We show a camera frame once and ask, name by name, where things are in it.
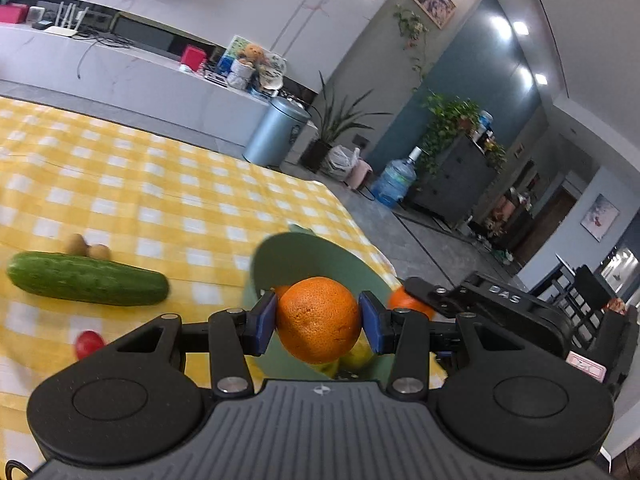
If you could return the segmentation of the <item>large orange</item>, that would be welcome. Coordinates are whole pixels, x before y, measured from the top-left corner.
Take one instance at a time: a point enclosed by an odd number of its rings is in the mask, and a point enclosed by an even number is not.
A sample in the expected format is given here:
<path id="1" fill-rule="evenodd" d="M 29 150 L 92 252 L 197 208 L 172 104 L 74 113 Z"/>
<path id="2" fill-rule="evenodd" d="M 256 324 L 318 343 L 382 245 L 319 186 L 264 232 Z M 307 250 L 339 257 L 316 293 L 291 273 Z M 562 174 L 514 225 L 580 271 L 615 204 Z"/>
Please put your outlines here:
<path id="1" fill-rule="evenodd" d="M 315 276 L 278 299 L 276 325 L 282 346 L 307 364 L 335 362 L 352 350 L 361 332 L 360 307 L 341 283 Z"/>

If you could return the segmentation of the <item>red cherry tomato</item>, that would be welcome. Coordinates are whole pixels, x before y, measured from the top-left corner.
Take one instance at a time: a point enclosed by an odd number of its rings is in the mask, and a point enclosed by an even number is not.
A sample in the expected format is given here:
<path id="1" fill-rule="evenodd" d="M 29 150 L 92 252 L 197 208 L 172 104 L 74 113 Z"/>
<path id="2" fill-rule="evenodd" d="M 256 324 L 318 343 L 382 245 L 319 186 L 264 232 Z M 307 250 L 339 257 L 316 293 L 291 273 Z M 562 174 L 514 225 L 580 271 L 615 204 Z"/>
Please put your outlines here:
<path id="1" fill-rule="evenodd" d="M 93 330 L 85 330 L 77 336 L 74 342 L 76 359 L 83 360 L 104 347 L 105 341 L 100 334 Z"/>

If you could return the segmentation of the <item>green cucumber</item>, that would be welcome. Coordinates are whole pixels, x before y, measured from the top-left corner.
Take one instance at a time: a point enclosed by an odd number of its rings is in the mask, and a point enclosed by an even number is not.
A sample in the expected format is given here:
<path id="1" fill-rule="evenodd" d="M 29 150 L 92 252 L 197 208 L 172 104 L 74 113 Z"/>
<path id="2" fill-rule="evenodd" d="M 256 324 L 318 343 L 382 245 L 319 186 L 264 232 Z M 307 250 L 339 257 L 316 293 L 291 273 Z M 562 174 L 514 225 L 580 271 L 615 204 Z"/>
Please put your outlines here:
<path id="1" fill-rule="evenodd" d="M 117 307 L 160 304 L 170 292 L 164 274 L 56 252 L 20 252 L 10 259 L 6 275 L 32 295 Z"/>

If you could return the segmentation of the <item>small orange tangerine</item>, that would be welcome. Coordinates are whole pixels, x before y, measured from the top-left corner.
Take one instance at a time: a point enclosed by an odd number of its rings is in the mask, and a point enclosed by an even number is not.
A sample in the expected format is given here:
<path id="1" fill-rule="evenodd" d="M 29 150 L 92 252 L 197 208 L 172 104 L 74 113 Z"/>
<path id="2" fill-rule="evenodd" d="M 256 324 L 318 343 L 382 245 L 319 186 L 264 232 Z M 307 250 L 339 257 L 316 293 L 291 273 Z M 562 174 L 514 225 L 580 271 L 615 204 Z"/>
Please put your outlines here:
<path id="1" fill-rule="evenodd" d="M 409 309 L 418 311 L 425 314 L 431 321 L 434 320 L 436 315 L 435 311 L 428 304 L 424 304 L 424 302 L 410 296 L 403 287 L 398 287 L 398 289 L 392 292 L 387 307 L 390 310 Z"/>

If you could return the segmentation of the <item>black dining chair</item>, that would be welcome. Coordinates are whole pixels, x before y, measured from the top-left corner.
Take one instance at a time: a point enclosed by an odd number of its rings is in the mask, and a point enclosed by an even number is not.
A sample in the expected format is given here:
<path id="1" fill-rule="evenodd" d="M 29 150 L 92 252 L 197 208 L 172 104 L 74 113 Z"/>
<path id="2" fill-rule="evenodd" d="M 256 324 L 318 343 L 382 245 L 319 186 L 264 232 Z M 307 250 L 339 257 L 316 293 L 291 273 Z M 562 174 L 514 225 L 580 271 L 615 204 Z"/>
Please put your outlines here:
<path id="1" fill-rule="evenodd" d="M 588 349 L 603 324 L 604 309 L 616 293 L 588 266 L 572 268 L 559 255 L 555 257 L 558 263 L 528 293 L 564 312 L 572 326 L 572 343 Z"/>

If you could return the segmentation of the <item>green plastic bowl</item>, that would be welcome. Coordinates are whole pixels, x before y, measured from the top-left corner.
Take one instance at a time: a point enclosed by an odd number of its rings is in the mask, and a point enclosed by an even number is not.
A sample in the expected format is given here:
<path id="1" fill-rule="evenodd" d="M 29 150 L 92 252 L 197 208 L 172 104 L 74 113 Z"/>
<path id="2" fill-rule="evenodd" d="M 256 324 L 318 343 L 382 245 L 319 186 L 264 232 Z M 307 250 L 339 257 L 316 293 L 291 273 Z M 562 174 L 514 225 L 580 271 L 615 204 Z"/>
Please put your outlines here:
<path id="1" fill-rule="evenodd" d="M 386 304 L 399 282 L 391 273 L 377 274 L 355 254 L 308 230 L 294 228 L 267 237 L 254 251 L 242 293 L 242 307 L 254 307 L 265 290 L 293 285 L 304 278 L 325 276 L 342 283 L 354 295 L 370 290 Z M 348 367 L 353 359 L 334 364 L 308 365 L 291 356 L 277 335 L 270 339 L 265 354 L 250 364 L 265 378 L 328 380 L 333 378 L 386 382 L 393 358 L 372 356 L 359 370 Z"/>

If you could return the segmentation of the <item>yellow checkered tablecloth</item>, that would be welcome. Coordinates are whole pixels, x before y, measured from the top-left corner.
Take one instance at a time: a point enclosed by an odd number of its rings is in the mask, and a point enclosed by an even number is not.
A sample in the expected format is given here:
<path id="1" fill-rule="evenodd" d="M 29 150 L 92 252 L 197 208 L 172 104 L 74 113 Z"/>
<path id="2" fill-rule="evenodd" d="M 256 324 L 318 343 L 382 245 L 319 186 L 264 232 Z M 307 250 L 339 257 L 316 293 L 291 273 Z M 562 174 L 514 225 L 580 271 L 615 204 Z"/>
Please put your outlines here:
<path id="1" fill-rule="evenodd" d="M 164 312 L 200 322 L 240 304 L 268 236 L 302 226 L 362 260 L 391 288 L 392 264 L 322 183 L 205 148 L 29 102 L 1 102 L 1 257 L 62 252 L 71 240 L 163 273 L 168 299 L 116 308 L 26 294 L 1 283 L 1 456 L 42 460 L 29 395 L 73 363 L 86 330 L 113 340 Z"/>

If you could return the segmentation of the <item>blue water jug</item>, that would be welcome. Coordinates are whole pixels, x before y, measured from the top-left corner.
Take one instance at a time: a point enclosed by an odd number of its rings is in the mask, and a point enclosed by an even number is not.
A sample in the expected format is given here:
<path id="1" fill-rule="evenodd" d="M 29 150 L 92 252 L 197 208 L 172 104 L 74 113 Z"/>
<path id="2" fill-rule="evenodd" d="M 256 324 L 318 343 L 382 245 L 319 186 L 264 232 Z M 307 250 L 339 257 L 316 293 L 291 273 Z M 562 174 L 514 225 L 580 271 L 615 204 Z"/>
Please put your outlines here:
<path id="1" fill-rule="evenodd" d="M 374 199 L 388 208 L 403 200 L 416 180 L 416 162 L 421 154 L 416 146 L 407 158 L 391 160 L 371 186 Z"/>

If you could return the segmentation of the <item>dark grey drawer cabinet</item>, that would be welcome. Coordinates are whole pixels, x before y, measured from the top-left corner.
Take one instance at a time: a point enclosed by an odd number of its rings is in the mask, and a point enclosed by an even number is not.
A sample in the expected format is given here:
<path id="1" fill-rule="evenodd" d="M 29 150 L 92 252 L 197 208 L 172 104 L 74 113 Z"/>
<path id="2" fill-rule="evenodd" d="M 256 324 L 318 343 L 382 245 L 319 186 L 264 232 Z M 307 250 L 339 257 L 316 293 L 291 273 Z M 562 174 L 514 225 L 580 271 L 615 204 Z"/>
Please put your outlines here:
<path id="1" fill-rule="evenodd" d="M 405 202 L 448 224 L 469 217 L 486 188 L 497 177 L 484 152 L 469 138 L 459 138 L 442 158 L 434 174 L 424 174 Z"/>

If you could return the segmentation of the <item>brown kiwi right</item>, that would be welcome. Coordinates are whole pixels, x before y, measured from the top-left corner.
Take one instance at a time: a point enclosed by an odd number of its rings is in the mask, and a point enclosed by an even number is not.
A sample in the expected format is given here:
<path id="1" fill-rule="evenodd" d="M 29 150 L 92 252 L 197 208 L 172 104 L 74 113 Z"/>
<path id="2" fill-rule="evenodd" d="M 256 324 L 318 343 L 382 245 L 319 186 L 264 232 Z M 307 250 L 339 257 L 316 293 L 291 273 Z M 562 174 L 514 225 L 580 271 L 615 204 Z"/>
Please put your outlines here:
<path id="1" fill-rule="evenodd" d="M 98 260 L 112 260 L 111 249 L 103 244 L 94 244 L 88 247 L 87 256 Z"/>

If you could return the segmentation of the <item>pink small stool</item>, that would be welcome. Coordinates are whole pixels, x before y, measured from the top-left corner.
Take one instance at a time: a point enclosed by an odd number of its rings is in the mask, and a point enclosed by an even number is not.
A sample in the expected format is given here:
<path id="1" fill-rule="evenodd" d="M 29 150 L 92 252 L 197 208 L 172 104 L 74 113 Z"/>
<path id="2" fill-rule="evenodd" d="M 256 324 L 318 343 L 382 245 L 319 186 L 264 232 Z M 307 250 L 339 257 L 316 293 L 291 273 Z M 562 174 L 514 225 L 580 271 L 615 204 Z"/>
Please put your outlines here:
<path id="1" fill-rule="evenodd" d="M 371 171 L 371 166 L 365 160 L 359 159 L 345 179 L 345 184 L 350 190 L 357 191 L 358 188 L 363 185 Z"/>

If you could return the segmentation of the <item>grey metal trash bin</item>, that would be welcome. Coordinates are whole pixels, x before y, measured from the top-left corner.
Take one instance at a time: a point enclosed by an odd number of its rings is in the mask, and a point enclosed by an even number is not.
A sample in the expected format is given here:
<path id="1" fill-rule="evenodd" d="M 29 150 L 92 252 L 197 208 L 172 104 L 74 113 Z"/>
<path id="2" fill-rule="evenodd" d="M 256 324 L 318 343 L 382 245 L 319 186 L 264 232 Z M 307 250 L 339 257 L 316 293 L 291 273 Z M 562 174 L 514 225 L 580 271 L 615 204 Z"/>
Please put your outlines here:
<path id="1" fill-rule="evenodd" d="M 257 166 L 278 168 L 309 119 L 310 115 L 299 104 L 280 96 L 273 98 L 250 137 L 243 158 Z"/>

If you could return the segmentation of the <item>potted long-leaf plant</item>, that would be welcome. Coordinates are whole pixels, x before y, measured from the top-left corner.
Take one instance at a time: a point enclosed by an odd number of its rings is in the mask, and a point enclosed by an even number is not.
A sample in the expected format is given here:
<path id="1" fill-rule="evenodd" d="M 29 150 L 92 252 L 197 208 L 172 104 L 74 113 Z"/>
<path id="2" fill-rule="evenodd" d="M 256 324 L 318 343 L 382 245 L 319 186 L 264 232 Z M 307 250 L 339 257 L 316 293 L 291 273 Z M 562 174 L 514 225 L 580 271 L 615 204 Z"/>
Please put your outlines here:
<path id="1" fill-rule="evenodd" d="M 349 130 L 372 130 L 372 127 L 364 121 L 368 117 L 390 116 L 390 112 L 382 110 L 365 110 L 363 102 L 371 95 L 372 89 L 367 90 L 358 98 L 351 99 L 343 96 L 336 98 L 335 90 L 330 87 L 319 73 L 321 91 L 318 96 L 320 104 L 311 104 L 310 117 L 317 127 L 317 135 L 310 141 L 298 163 L 314 174 L 320 169 L 334 142 Z"/>

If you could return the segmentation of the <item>white TV console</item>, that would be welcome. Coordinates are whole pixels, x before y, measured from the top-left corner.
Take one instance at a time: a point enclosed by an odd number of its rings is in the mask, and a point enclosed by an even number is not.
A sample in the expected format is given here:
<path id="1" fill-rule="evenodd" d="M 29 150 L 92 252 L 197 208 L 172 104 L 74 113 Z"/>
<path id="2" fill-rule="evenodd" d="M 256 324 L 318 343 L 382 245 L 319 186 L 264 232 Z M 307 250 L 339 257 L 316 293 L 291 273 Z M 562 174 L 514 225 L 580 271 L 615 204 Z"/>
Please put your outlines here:
<path id="1" fill-rule="evenodd" d="M 1 26 L 1 93 L 201 145 L 246 145 L 268 110 L 169 58 L 26 25 Z"/>

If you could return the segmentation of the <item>white wifi router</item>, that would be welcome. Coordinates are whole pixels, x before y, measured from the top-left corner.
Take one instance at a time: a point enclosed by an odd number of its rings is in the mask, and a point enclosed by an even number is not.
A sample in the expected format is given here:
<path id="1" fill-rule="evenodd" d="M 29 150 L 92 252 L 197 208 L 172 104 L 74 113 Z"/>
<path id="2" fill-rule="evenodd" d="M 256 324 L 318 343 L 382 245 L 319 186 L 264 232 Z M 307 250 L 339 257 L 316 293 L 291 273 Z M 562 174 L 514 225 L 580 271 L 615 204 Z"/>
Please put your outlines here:
<path id="1" fill-rule="evenodd" d="M 87 14 L 89 8 L 81 9 L 76 3 L 61 2 L 58 5 L 53 24 L 47 27 L 46 34 L 72 38 L 78 33 L 80 24 Z"/>

